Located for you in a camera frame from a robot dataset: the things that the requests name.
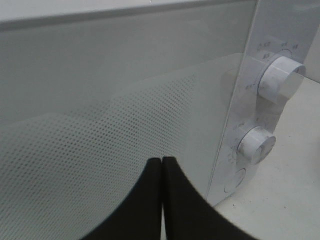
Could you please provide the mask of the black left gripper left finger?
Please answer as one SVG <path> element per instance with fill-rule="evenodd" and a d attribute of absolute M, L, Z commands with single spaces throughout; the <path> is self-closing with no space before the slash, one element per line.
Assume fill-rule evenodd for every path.
<path fill-rule="evenodd" d="M 125 200 L 85 240 L 159 240 L 162 161 L 151 158 Z"/>

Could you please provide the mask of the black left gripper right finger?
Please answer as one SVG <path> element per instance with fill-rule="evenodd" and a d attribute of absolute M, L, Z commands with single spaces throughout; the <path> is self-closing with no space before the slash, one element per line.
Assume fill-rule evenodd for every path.
<path fill-rule="evenodd" d="M 162 159 L 163 208 L 168 240 L 246 240 L 197 192 L 174 157 Z"/>

